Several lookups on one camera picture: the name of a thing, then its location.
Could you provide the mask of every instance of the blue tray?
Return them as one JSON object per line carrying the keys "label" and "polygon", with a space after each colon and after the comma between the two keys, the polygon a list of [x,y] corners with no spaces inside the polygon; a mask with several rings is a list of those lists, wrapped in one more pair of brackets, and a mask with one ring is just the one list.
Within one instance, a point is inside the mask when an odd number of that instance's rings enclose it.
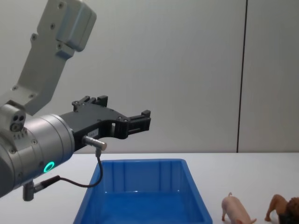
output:
{"label": "blue tray", "polygon": [[[211,224],[185,160],[103,161],[75,224]],[[96,167],[91,183],[100,175]]]}

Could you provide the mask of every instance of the white wall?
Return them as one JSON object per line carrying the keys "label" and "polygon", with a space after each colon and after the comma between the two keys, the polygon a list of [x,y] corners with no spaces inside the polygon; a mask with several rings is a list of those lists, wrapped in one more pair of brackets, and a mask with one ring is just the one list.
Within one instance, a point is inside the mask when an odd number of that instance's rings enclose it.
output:
{"label": "white wall", "polygon": [[239,152],[299,152],[299,1],[249,0]]}
{"label": "white wall", "polygon": [[[108,95],[127,116],[152,110],[149,132],[107,139],[108,152],[235,152],[245,0],[86,2],[98,15],[90,41],[37,115]],[[0,94],[17,81],[45,4],[1,1]]]}

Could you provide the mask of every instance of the pink pig figurine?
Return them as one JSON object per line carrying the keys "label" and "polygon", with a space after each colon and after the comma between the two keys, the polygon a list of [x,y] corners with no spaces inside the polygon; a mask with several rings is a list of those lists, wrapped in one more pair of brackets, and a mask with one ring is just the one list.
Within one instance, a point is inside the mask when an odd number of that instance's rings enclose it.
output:
{"label": "pink pig figurine", "polygon": [[222,220],[225,221],[224,217],[225,214],[227,214],[231,220],[231,224],[252,224],[256,222],[256,218],[254,220],[250,219],[250,216],[240,200],[231,195],[232,193],[229,193],[228,196],[222,200]]}

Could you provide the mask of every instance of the white table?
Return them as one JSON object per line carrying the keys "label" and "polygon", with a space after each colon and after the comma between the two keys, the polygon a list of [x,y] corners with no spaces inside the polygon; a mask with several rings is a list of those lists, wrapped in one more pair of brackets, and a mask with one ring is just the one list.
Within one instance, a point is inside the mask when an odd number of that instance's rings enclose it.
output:
{"label": "white table", "polygon": [[[231,191],[249,215],[263,219],[275,193],[287,200],[299,196],[298,154],[103,154],[102,160],[182,158],[206,204],[214,224],[221,224],[221,201]],[[89,183],[97,160],[93,154],[77,154],[35,182],[61,175]],[[0,198],[1,224],[70,224],[86,189],[60,181],[35,194],[31,202],[22,200],[22,188]],[[275,224],[277,216],[272,214]]]}

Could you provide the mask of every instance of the green led ring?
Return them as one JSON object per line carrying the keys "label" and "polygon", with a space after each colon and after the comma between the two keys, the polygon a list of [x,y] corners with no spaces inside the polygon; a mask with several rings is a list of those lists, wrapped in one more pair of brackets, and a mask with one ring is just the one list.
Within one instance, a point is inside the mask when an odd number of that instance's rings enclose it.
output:
{"label": "green led ring", "polygon": [[50,170],[53,169],[54,166],[55,166],[55,163],[54,163],[53,161],[52,161],[52,162],[49,162],[49,163],[45,166],[45,168],[43,169],[43,172],[44,172],[44,173],[49,172]]}

